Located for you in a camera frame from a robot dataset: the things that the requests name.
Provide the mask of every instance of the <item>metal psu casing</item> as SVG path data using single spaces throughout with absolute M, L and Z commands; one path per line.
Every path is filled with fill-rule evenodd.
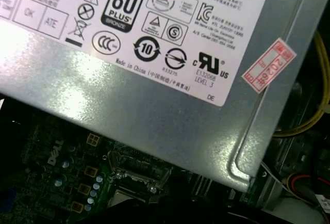
M 246 191 L 326 2 L 266 0 L 221 108 L 5 21 L 0 21 L 6 31 L 0 33 L 0 92 Z M 298 56 L 257 94 L 241 75 L 278 37 Z

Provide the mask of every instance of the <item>power supply unit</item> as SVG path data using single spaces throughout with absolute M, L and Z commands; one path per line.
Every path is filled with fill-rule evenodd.
M 326 2 L 0 0 L 0 92 L 246 191 Z M 256 90 L 278 38 L 296 57 Z

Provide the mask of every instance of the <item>yellow wire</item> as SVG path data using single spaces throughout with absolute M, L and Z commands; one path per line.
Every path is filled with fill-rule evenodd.
M 315 36 L 314 36 L 314 42 L 316 45 L 316 49 L 318 52 L 318 58 L 320 61 L 321 65 L 321 70 L 322 70 L 322 79 L 323 79 L 323 97 L 321 101 L 321 105 L 326 105 L 329 103 L 330 100 L 330 64 L 327 56 L 327 52 L 324 46 L 324 43 L 322 41 L 321 35 L 317 31 Z M 305 132 L 306 130 L 310 129 L 313 127 L 323 116 L 324 111 L 321 109 L 318 109 L 316 113 L 305 123 L 290 129 L 286 131 L 280 131 L 280 132 L 275 132 L 273 137 L 287 137 L 287 136 L 293 136 L 300 134 L 302 132 Z

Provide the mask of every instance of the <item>screw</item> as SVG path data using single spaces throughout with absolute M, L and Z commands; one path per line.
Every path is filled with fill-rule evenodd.
M 150 192 L 153 193 L 153 194 L 156 193 L 156 192 L 157 192 L 156 187 L 151 186 L 151 187 L 150 187 Z
M 122 179 L 123 178 L 123 175 L 120 172 L 117 172 L 115 174 L 115 177 L 116 177 L 116 179 Z

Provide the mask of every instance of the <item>white label sticker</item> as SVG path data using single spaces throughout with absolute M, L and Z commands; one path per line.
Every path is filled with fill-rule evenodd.
M 330 200 L 326 199 L 324 195 L 315 195 L 316 198 L 318 199 L 321 207 L 323 210 L 327 213 L 330 214 Z
M 216 106 L 265 0 L 0 0 L 0 19 Z
M 297 54 L 278 38 L 242 77 L 256 92 L 261 93 L 296 56 Z

